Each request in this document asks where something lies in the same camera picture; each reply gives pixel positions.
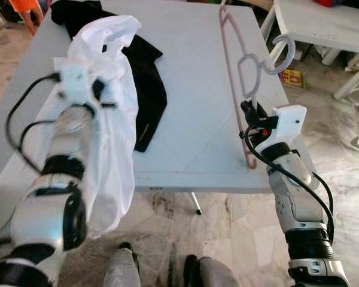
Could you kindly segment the orange cloth item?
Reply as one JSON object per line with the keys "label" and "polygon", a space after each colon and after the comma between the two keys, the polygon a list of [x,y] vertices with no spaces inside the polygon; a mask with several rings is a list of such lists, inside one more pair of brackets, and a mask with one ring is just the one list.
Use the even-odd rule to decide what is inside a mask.
{"label": "orange cloth item", "polygon": [[36,33],[36,27],[41,25],[44,16],[37,0],[8,0],[13,10],[24,22],[32,36]]}

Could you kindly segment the silver robot right leg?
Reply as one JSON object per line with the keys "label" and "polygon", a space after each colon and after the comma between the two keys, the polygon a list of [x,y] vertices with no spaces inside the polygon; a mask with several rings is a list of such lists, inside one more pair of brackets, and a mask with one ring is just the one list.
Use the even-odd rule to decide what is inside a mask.
{"label": "silver robot right leg", "polygon": [[211,257],[188,255],[182,278],[182,287],[240,287],[228,266]]}

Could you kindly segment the silver robot leg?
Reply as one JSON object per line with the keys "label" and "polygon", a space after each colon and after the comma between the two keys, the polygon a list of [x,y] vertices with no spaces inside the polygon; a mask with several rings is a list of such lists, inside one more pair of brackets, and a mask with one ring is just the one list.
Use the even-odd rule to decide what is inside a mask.
{"label": "silver robot leg", "polygon": [[138,257],[128,242],[122,242],[112,254],[102,287],[141,287]]}
{"label": "silver robot leg", "polygon": [[211,257],[188,255],[182,278],[182,287],[240,287],[228,266]]}

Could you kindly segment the silver robot left leg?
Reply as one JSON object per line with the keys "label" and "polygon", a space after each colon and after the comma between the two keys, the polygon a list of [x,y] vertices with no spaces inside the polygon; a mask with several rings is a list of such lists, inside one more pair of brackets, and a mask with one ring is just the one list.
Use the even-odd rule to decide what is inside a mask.
{"label": "silver robot left leg", "polygon": [[122,242],[112,254],[102,287],[141,287],[138,257],[128,242]]}

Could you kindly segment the white shirt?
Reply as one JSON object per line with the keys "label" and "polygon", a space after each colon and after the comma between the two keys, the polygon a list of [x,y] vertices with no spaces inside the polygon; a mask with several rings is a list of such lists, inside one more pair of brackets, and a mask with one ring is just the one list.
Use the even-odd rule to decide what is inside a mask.
{"label": "white shirt", "polygon": [[73,37],[66,57],[53,60],[57,72],[65,63],[86,65],[93,82],[100,79],[106,84],[101,101],[117,104],[117,109],[94,112],[94,132],[84,172],[84,186],[91,192],[84,197],[87,233],[94,238],[117,229],[134,194],[138,94],[122,49],[130,46],[139,28],[141,22],[133,16],[103,17],[84,25]]}

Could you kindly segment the small colourful box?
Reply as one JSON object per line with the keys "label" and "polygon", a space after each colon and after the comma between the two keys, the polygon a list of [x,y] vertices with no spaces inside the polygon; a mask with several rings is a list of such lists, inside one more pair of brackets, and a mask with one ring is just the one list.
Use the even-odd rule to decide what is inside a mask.
{"label": "small colourful box", "polygon": [[298,71],[297,69],[284,69],[280,73],[280,77],[283,84],[299,88],[305,87],[305,75],[302,71]]}

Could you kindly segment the black garment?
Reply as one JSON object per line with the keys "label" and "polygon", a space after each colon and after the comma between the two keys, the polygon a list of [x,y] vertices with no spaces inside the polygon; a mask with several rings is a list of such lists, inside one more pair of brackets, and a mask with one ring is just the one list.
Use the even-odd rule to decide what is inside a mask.
{"label": "black garment", "polygon": [[[102,9],[98,0],[57,0],[51,3],[51,19],[57,25],[64,25],[70,38],[84,25],[101,17],[114,16],[114,13]],[[157,47],[136,35],[129,47],[122,52],[127,57],[138,94],[138,115],[136,116],[135,151],[147,150],[168,105],[168,94],[158,72],[155,61],[163,56]]]}

